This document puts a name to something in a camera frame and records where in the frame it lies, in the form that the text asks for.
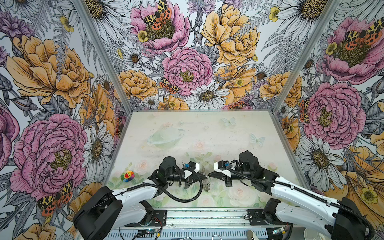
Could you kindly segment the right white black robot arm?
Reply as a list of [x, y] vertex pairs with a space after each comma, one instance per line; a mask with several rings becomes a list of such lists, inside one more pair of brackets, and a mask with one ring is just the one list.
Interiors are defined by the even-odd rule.
[[249, 180], [251, 187], [270, 195], [263, 210], [269, 224], [302, 226], [332, 240], [371, 240], [375, 235], [372, 224], [352, 200], [329, 198], [293, 184], [261, 167], [249, 151], [240, 153], [238, 160], [215, 163], [209, 177], [224, 181], [227, 187], [232, 187], [234, 180]]

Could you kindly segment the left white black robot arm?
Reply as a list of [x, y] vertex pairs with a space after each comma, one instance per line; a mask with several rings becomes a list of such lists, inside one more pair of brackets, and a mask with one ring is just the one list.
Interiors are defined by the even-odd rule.
[[[103, 240], [110, 231], [126, 226], [163, 227], [167, 211], [154, 210], [148, 201], [165, 194], [179, 203], [193, 202], [202, 194], [206, 178], [198, 163], [189, 162], [179, 168], [175, 158], [166, 157], [140, 184], [120, 190], [107, 186], [98, 189], [73, 218], [75, 229], [85, 240]], [[174, 183], [185, 189], [194, 183], [200, 186], [194, 197], [181, 199], [167, 190]]]

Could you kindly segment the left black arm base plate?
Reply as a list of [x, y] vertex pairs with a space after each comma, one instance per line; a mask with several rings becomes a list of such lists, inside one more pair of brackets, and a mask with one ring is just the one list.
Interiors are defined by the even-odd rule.
[[137, 223], [130, 223], [125, 227], [164, 227], [167, 223], [167, 210], [153, 210], [146, 212], [144, 218]]

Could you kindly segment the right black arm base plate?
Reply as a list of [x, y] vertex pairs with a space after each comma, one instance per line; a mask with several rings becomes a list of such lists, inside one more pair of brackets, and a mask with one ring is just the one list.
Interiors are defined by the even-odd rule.
[[278, 219], [275, 213], [265, 212], [264, 209], [248, 209], [245, 220], [248, 220], [251, 226], [286, 226], [288, 223]]

